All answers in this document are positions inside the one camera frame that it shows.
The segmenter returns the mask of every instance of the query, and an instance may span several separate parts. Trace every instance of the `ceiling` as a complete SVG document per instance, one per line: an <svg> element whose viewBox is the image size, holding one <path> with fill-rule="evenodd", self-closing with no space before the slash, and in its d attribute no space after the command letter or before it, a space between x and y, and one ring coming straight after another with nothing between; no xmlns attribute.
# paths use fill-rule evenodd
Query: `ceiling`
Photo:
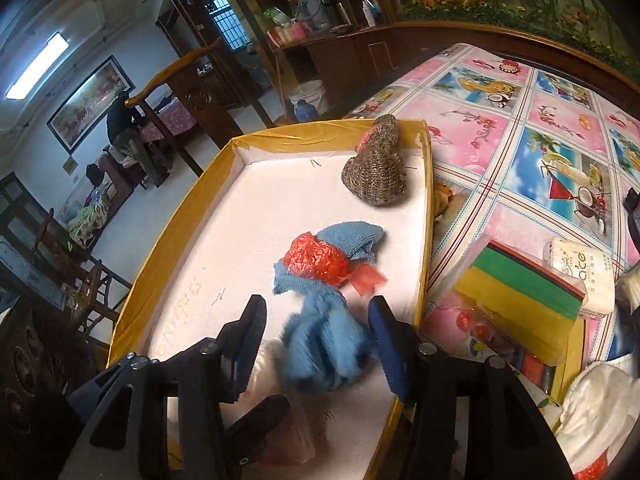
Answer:
<svg viewBox="0 0 640 480"><path fill-rule="evenodd" d="M162 0L29 0L0 30L0 158L11 155L47 94L101 44L125 28L155 22ZM69 48L26 99L5 95L49 39L60 32Z"/></svg>

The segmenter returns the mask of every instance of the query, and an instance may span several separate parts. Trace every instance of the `window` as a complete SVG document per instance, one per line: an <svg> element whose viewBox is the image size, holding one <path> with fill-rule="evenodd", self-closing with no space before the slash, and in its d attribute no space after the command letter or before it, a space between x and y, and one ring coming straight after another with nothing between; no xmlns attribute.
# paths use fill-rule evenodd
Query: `window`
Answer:
<svg viewBox="0 0 640 480"><path fill-rule="evenodd" d="M238 50L250 43L249 37L227 0L213 0L207 5L207 10L231 50Z"/></svg>

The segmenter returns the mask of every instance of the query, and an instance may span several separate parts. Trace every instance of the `ceiling light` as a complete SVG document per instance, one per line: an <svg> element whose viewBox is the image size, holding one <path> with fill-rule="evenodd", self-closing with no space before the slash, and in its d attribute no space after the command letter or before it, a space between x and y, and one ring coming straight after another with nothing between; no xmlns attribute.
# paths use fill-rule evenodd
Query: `ceiling light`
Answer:
<svg viewBox="0 0 640 480"><path fill-rule="evenodd" d="M69 44L57 33L47 46L31 61L20 79L9 88L7 99L24 99L51 65L68 49Z"/></svg>

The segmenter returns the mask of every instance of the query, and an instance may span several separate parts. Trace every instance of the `pink tablecloth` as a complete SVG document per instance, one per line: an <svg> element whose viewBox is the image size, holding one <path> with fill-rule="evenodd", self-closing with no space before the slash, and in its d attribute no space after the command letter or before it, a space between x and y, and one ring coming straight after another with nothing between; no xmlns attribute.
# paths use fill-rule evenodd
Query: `pink tablecloth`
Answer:
<svg viewBox="0 0 640 480"><path fill-rule="evenodd" d="M436 188L449 197L434 226L428 312L483 234L538 258L554 236L596 247L616 277L640 258L622 207L640 189L640 120L597 92L459 43L348 117L382 114L427 121ZM617 311L590 322L589 362L630 351L621 326Z"/></svg>
<svg viewBox="0 0 640 480"><path fill-rule="evenodd" d="M158 117L166 124L174 136L183 134L196 125L196 119L193 118L177 97L171 99L167 106L160 109ZM160 130L152 123L149 123L140 131L140 139L142 142L151 142L164 139L164 137Z"/></svg>

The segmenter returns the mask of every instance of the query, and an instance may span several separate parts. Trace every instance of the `red plastic bag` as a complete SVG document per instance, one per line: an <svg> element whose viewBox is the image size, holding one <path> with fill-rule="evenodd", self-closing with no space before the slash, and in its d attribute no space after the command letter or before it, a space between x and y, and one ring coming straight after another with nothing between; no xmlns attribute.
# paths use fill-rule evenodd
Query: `red plastic bag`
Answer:
<svg viewBox="0 0 640 480"><path fill-rule="evenodd" d="M318 240L311 232L302 233L293 240L282 263L289 272L339 286L349 275L349 259L338 248Z"/></svg>
<svg viewBox="0 0 640 480"><path fill-rule="evenodd" d="M300 278L320 280L336 287L348 280L363 297L372 294L376 285L386 282L375 268L366 263L352 265L340 249L318 240L311 232L293 240L282 263Z"/></svg>

